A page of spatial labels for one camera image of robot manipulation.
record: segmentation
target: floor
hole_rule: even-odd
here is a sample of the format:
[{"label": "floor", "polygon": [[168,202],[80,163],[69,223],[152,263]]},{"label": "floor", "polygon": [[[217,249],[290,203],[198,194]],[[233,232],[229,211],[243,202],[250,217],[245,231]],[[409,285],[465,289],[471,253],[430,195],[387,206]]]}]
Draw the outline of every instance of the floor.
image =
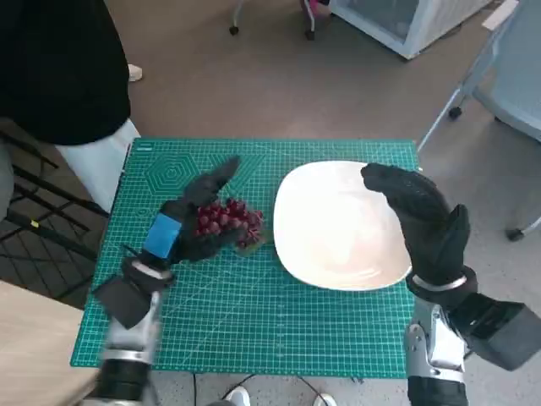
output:
[{"label": "floor", "polygon": [[[128,59],[145,78],[130,86],[133,121],[146,137],[362,138],[419,140],[462,77],[487,33],[483,11],[455,35],[404,62],[338,18],[316,41],[302,36],[298,2],[246,2],[239,37],[227,33],[234,1],[111,0]],[[473,227],[467,264],[481,289],[527,302],[541,314],[541,231],[520,243],[507,226],[541,214],[541,145],[476,102],[445,122],[420,156],[452,203],[465,203]],[[541,356],[512,374],[477,357],[467,362],[471,404],[538,404]],[[242,376],[197,378],[197,404],[218,399]],[[162,404],[194,404],[192,376],[155,373]],[[339,405],[406,405],[406,382],[309,378]],[[257,376],[245,386],[254,405],[310,405],[295,377]]]}]

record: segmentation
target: green cutting mat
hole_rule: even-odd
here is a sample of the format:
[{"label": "green cutting mat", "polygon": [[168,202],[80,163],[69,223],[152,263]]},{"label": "green cutting mat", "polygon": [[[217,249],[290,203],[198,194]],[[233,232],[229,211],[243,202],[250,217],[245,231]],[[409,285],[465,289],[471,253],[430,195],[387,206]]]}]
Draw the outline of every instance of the green cutting mat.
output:
[{"label": "green cutting mat", "polygon": [[[164,200],[233,154],[243,160],[223,195],[261,209],[267,227],[281,180],[304,163],[418,165],[414,145],[406,141],[136,140],[93,287],[119,272],[121,244],[140,249]],[[177,281],[161,312],[158,370],[404,377],[402,333],[413,305],[405,283],[368,293],[315,288],[287,273],[271,244],[248,258],[226,249],[174,270]],[[72,366],[98,365],[106,330],[106,315],[90,297]]]}]

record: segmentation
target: person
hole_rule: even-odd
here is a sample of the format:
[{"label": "person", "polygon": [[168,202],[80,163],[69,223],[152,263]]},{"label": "person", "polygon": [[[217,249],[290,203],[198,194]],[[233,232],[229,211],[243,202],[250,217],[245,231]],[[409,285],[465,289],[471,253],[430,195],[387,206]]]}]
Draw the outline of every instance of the person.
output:
[{"label": "person", "polygon": [[54,144],[103,210],[112,209],[126,151],[128,64],[103,0],[0,2],[0,117]]}]

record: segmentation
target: black glove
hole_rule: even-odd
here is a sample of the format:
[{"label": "black glove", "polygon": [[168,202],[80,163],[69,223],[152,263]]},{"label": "black glove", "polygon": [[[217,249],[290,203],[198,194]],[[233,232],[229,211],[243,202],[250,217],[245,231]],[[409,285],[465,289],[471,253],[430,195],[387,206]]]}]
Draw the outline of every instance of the black glove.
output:
[{"label": "black glove", "polygon": [[370,163],[361,174],[364,185],[383,193],[398,216],[413,274],[433,285],[461,277],[470,234],[467,208],[450,211],[434,182],[416,172]]},{"label": "black glove", "polygon": [[182,212],[183,231],[178,239],[172,263],[200,261],[215,256],[222,247],[234,243],[244,236],[242,228],[223,230],[219,235],[196,236],[198,209],[208,206],[218,198],[218,192],[237,171],[240,158],[234,156],[210,173],[203,173],[184,188],[183,196],[166,204],[178,207]]}]

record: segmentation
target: robotic arm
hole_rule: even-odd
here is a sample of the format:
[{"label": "robotic arm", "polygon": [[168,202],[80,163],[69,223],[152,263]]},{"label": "robotic arm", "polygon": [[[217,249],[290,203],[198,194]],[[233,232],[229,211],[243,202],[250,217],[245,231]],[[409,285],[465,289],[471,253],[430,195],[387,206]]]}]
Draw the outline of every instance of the robotic arm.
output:
[{"label": "robotic arm", "polygon": [[450,211],[435,184],[419,173],[369,164],[362,175],[396,212],[412,260],[407,286],[415,307],[404,335],[410,402],[467,406],[467,351],[515,370],[541,348],[541,320],[525,304],[478,293],[475,272],[464,266],[470,233],[465,206]]},{"label": "robotic arm", "polygon": [[178,199],[166,201],[142,251],[123,260],[123,275],[109,278],[94,291],[111,321],[96,387],[84,406],[142,404],[159,341],[163,291],[174,279],[171,265],[210,258],[245,233],[243,228],[211,236],[195,233],[198,208],[216,200],[238,164],[239,158],[232,158],[193,180]]}]

